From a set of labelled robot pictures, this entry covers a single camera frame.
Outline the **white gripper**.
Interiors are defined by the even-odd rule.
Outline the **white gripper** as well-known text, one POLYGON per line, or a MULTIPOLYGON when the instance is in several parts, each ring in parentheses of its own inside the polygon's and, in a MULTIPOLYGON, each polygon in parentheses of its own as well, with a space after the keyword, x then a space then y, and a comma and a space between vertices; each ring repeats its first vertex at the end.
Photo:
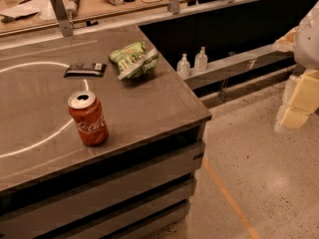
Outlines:
MULTIPOLYGON (((297 28, 294 27, 272 44, 279 52, 292 52, 297 28)), ((319 71, 307 69, 299 77, 290 76, 282 95, 274 130, 288 133, 304 126, 319 109, 319 71)))

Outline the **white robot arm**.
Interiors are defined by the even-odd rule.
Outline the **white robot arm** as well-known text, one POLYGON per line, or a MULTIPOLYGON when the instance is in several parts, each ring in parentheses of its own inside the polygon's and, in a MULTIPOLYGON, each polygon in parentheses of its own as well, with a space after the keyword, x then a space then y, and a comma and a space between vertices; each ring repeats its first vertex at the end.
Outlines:
POLYGON ((301 128, 319 109, 319 1, 272 49, 292 52, 295 63, 304 69, 286 82, 274 129, 290 132, 301 128))

